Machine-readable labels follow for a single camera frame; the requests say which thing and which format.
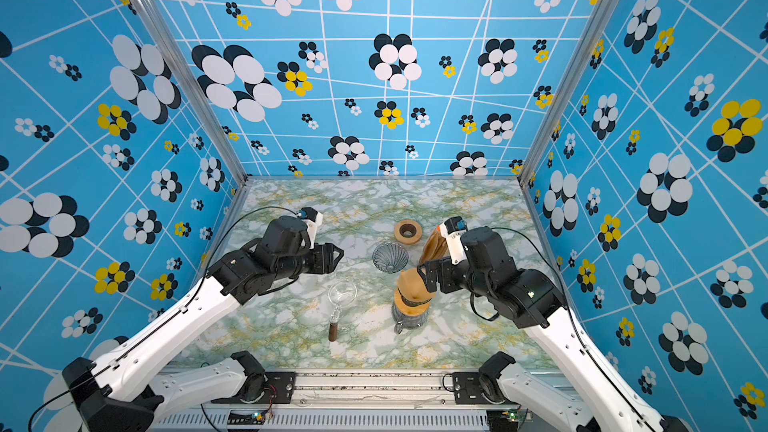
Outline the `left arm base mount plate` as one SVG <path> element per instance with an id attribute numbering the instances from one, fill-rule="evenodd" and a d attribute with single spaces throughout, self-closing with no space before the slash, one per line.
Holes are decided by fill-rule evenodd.
<path id="1" fill-rule="evenodd" d="M 289 371 L 267 371 L 256 378 L 248 378 L 233 396 L 212 400 L 214 404 L 289 404 L 295 389 L 297 374 Z"/>

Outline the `glass scoop wooden handle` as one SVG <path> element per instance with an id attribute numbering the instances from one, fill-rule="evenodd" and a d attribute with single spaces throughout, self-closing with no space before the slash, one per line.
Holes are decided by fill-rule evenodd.
<path id="1" fill-rule="evenodd" d="M 343 280 L 332 285 L 328 291 L 328 299 L 332 306 L 329 320 L 328 340 L 335 342 L 338 337 L 338 323 L 345 307 L 351 305 L 357 297 L 357 287 L 350 280 Z"/>

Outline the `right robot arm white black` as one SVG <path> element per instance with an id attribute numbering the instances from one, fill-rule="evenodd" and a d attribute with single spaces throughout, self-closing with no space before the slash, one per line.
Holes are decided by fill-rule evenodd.
<path id="1" fill-rule="evenodd" d="M 516 403 L 559 431 L 690 430 L 629 386 L 576 323 L 560 288 L 539 270 L 518 268 L 497 232 L 469 229 L 460 217 L 438 231 L 449 255 L 417 266 L 427 291 L 466 290 L 471 298 L 487 299 L 497 316 L 511 320 L 547 353 L 575 390 L 566 394 L 498 352 L 479 369 L 489 402 Z"/>

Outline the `grey ribbed glass carafe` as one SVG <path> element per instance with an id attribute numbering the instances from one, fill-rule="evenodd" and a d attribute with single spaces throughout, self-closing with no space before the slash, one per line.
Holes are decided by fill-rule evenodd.
<path id="1" fill-rule="evenodd" d="M 394 332 L 396 334 L 401 334 L 404 330 L 414 330 L 422 327 L 429 317 L 429 311 L 417 315 L 407 315 L 395 304 L 392 305 L 391 312 L 395 321 Z"/>

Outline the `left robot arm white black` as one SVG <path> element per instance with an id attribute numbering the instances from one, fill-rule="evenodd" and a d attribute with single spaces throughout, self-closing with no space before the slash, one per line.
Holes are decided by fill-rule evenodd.
<path id="1" fill-rule="evenodd" d="M 224 254 L 187 295 L 136 335 L 94 360 L 78 358 L 65 367 L 67 394 L 85 430 L 146 431 L 168 415 L 212 400 L 274 398 L 263 366 L 246 351 L 185 373 L 162 370 L 220 319 L 276 292 L 277 281 L 334 272 L 344 252 L 317 243 L 321 223 L 321 213 L 309 207 L 272 220 L 262 237 Z"/>

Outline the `wooden ring dripper holder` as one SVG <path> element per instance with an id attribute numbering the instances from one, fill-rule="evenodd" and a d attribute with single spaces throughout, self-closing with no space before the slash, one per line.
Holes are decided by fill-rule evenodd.
<path id="1" fill-rule="evenodd" d="M 401 315 L 408 317 L 416 317 L 425 314 L 430 307 L 430 299 L 426 301 L 414 302 L 407 298 L 404 298 L 398 290 L 394 294 L 394 310 Z"/>

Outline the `grey glass dripper cone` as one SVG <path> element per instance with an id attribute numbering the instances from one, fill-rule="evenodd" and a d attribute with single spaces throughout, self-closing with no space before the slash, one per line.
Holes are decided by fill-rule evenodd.
<path id="1" fill-rule="evenodd" d="M 399 273 L 408 265 L 409 254 L 399 242 L 385 242 L 374 249 L 372 262 L 383 273 Z"/>

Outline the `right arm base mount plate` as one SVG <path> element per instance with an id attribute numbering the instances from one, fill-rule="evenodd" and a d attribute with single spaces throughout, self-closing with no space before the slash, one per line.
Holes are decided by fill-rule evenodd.
<path id="1" fill-rule="evenodd" d="M 457 405 L 517 406 L 494 388 L 489 378 L 479 372 L 453 372 L 450 386 Z"/>

